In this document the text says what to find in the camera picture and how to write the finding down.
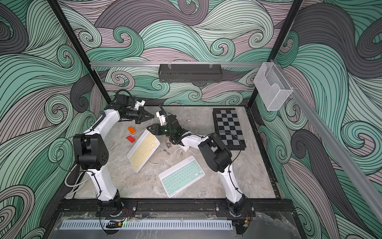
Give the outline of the white power strip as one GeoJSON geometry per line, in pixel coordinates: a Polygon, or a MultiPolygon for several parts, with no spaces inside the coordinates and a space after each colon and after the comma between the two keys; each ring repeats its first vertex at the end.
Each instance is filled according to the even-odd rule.
{"type": "Polygon", "coordinates": [[[184,152],[188,152],[190,147],[189,146],[183,146],[181,144],[179,144],[179,147],[184,151],[184,152]]]}

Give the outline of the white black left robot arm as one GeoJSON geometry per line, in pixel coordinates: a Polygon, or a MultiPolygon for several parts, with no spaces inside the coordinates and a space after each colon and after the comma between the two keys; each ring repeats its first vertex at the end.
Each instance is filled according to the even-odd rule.
{"type": "Polygon", "coordinates": [[[154,118],[145,110],[143,99],[124,91],[126,95],[121,94],[122,90],[116,92],[112,102],[101,111],[101,117],[88,131],[73,137],[75,161],[91,178],[98,205],[102,209],[114,209],[110,213],[112,217],[121,215],[124,205],[107,169],[109,151],[103,139],[117,122],[126,120],[140,124],[154,118]]]}

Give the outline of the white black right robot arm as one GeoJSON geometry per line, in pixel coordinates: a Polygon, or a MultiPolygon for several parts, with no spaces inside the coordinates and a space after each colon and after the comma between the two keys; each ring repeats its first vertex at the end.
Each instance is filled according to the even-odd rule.
{"type": "Polygon", "coordinates": [[[218,173],[230,213],[236,217],[240,216],[245,211],[248,198],[239,188],[234,176],[232,153],[218,133],[213,132],[204,136],[192,133],[180,126],[175,115],[167,114],[164,110],[158,111],[156,117],[159,123],[148,126],[148,131],[153,135],[166,136],[173,145],[198,149],[207,166],[218,173]]]}

